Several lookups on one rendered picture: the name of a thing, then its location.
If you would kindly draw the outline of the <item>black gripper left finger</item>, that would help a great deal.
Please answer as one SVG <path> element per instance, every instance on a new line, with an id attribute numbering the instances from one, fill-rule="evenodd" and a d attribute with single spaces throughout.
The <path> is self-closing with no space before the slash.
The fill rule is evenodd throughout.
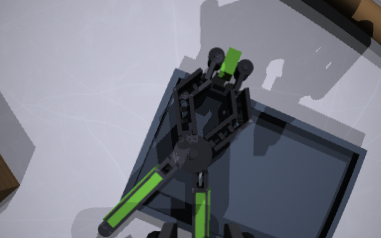
<path id="1" fill-rule="evenodd" d="M 150 232 L 146 238 L 178 238 L 178 225 L 177 223 L 164 223 L 161 231 Z"/>

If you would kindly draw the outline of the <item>dark blue-grey shallow tray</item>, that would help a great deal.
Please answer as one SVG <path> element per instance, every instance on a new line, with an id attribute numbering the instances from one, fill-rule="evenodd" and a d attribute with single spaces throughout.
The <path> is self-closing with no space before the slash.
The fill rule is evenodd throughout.
<path id="1" fill-rule="evenodd" d="M 173 88 L 189 75 L 175 68 L 121 200 L 173 152 Z M 194 101 L 198 135 L 229 117 L 228 92 L 212 83 Z M 223 238 L 224 224 L 255 238 L 332 238 L 368 150 L 252 99 L 251 107 L 253 123 L 212 152 L 209 238 Z M 178 169 L 137 210 L 192 233 L 192 174 Z"/>

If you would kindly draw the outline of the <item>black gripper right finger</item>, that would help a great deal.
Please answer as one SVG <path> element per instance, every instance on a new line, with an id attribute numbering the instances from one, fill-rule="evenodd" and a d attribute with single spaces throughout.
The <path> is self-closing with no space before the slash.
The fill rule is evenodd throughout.
<path id="1" fill-rule="evenodd" d="M 248 232 L 241 232 L 238 224 L 224 224 L 224 238 L 255 238 Z"/>

